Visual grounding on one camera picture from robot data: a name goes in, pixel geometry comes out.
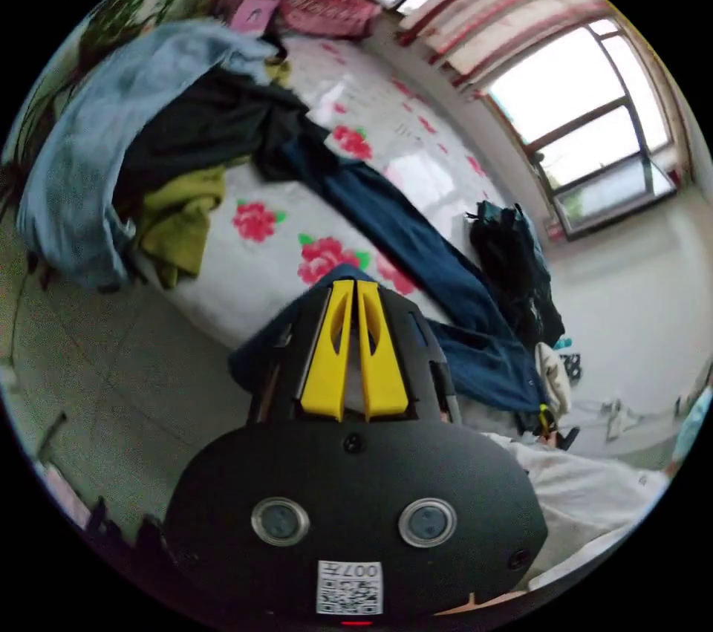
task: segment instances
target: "yellow plastic part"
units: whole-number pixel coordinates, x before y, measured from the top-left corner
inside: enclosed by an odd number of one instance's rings
[[[388,331],[378,283],[357,281],[356,298],[366,420],[403,414],[408,408],[408,396]],[[370,334],[375,345],[373,354]]]
[[[300,403],[308,414],[344,418],[354,281],[335,281]],[[339,337],[339,347],[334,342]]]

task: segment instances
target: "white sheet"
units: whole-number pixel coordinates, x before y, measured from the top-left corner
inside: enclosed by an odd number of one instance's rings
[[[487,436],[529,472],[547,523],[547,540],[525,578],[530,589],[566,575],[613,545],[646,516],[668,486],[660,471]]]
[[[316,122],[335,128],[335,151],[349,155],[338,138],[361,130],[361,157],[474,258],[464,212],[484,198],[504,201],[453,130],[358,47],[308,38],[288,39],[287,47],[291,87]],[[200,276],[165,295],[201,330],[237,348],[345,261],[411,298],[425,316],[446,321],[335,209],[301,183],[263,182],[250,164],[227,174],[227,198],[212,213]],[[150,263],[139,258],[139,265],[160,287]]]

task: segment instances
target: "floral bedsheet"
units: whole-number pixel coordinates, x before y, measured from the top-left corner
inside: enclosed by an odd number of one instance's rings
[[[291,87],[327,144],[382,172],[458,249],[472,257],[464,212],[503,204],[461,139],[398,76],[357,46],[287,40]],[[166,297],[201,330],[237,348],[338,264],[358,266],[447,318],[334,208],[301,183],[265,183],[250,164],[227,173],[227,198],[212,213],[200,276]],[[145,261],[142,270],[157,284]]]

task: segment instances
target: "green cloth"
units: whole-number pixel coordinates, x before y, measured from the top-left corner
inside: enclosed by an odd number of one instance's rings
[[[175,288],[180,276],[195,278],[201,271],[210,212],[225,199],[225,169],[181,175],[144,197],[134,243],[154,262],[164,288]]]
[[[277,62],[272,58],[267,58],[265,72],[272,82],[276,82],[281,88],[286,88],[292,74],[292,65],[289,60]]]

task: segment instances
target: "shoe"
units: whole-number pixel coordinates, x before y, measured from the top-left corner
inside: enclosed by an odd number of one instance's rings
[[[574,444],[574,440],[579,436],[579,431],[580,429],[578,426],[573,426],[572,429],[570,429],[570,433],[566,437],[563,437],[562,433],[558,431],[557,448],[566,452]]]

